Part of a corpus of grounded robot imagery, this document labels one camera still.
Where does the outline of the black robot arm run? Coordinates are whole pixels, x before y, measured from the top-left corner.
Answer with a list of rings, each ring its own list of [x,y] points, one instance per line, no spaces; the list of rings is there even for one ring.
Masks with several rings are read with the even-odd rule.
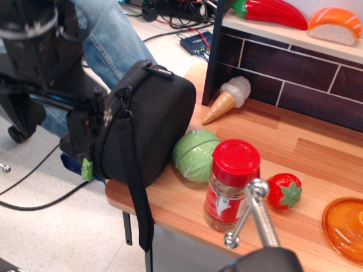
[[[82,159],[103,126],[107,91],[82,67],[83,41],[70,1],[2,1],[1,116],[17,141],[45,120],[45,107],[66,113],[63,152]]]

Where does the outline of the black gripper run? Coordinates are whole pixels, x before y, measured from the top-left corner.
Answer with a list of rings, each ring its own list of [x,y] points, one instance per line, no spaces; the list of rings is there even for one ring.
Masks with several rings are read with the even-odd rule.
[[[74,16],[3,16],[1,116],[31,136],[46,107],[65,113],[65,153],[77,161],[104,126],[106,92],[83,70],[83,39]]]

